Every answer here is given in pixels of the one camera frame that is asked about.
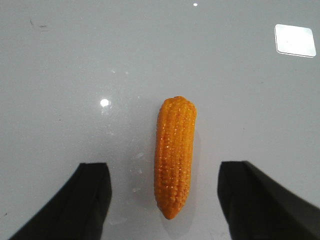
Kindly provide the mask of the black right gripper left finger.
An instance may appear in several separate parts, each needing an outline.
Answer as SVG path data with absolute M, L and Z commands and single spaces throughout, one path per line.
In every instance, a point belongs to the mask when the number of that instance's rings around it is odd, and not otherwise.
M 81 163 L 12 240 L 99 240 L 112 199 L 106 163 Z

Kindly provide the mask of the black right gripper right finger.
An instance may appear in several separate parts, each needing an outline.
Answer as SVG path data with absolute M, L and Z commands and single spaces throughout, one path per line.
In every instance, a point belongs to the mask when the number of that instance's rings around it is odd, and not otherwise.
M 233 240 L 318 240 L 320 210 L 249 161 L 223 161 L 217 195 Z

